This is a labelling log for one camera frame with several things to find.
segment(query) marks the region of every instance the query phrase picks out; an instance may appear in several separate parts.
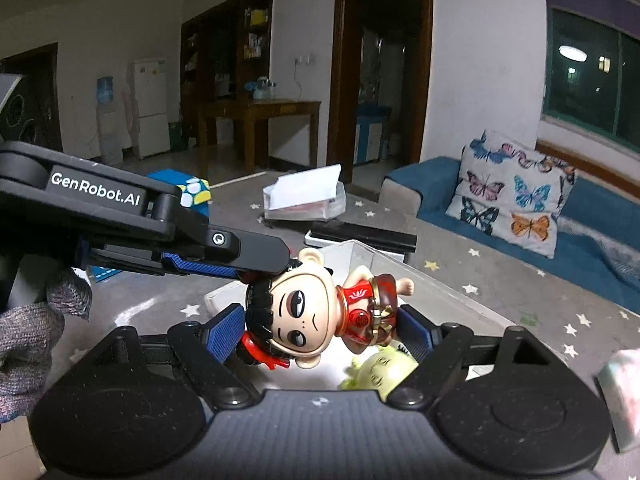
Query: wooden table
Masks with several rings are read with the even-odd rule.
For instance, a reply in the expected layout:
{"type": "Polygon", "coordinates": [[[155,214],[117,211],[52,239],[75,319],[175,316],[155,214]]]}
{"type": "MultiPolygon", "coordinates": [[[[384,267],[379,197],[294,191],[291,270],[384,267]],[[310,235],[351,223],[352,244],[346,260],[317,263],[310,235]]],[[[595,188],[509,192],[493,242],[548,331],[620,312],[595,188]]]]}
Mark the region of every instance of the wooden table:
{"type": "Polygon", "coordinates": [[[221,100],[200,104],[198,107],[198,141],[200,145],[200,176],[207,177],[209,153],[207,150],[207,120],[215,128],[218,117],[242,122],[244,136],[244,166],[248,173],[255,171],[256,123],[261,124],[260,134],[268,136],[268,120],[274,117],[308,115],[309,166],[318,164],[318,113],[319,101],[274,100],[221,100]]]}

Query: knitted gray glove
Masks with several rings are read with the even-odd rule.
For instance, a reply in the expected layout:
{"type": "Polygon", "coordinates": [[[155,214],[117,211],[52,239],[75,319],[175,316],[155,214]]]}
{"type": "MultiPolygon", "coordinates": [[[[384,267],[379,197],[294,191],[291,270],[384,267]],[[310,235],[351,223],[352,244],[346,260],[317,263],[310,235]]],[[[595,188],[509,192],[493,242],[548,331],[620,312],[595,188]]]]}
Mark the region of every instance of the knitted gray glove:
{"type": "Polygon", "coordinates": [[[91,287],[72,269],[47,280],[46,298],[0,315],[0,424],[28,415],[42,396],[64,315],[89,317],[91,287]]]}

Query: figurine eye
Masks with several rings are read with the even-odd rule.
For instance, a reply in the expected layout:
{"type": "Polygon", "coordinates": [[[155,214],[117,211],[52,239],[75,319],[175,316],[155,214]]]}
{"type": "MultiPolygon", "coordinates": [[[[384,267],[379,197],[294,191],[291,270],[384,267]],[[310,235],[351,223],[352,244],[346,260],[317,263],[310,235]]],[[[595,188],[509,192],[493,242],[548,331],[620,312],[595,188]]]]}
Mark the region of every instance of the figurine eye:
{"type": "Polygon", "coordinates": [[[295,346],[304,346],[306,344],[306,337],[300,330],[292,330],[289,332],[287,339],[295,346]]]}
{"type": "Polygon", "coordinates": [[[302,316],[305,311],[305,293],[301,290],[294,290],[289,299],[289,309],[295,318],[302,316]]]}

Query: window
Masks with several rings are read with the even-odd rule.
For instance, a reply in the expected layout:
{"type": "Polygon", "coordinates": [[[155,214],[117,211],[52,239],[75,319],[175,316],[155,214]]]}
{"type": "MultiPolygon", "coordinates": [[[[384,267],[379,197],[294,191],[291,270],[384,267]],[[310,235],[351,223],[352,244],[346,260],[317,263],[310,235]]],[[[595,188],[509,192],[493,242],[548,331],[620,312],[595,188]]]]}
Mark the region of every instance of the window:
{"type": "Polygon", "coordinates": [[[549,11],[544,113],[640,152],[640,41],[549,11]]]}

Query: white refrigerator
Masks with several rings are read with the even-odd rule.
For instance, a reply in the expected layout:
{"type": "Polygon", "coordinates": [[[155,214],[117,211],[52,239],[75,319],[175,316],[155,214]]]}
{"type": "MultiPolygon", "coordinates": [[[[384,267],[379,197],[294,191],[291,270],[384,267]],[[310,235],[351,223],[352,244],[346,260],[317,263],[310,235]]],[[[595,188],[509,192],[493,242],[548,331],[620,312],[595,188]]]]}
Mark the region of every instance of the white refrigerator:
{"type": "Polygon", "coordinates": [[[166,63],[164,59],[133,62],[129,72],[133,103],[131,143],[138,158],[168,152],[166,63]]]}

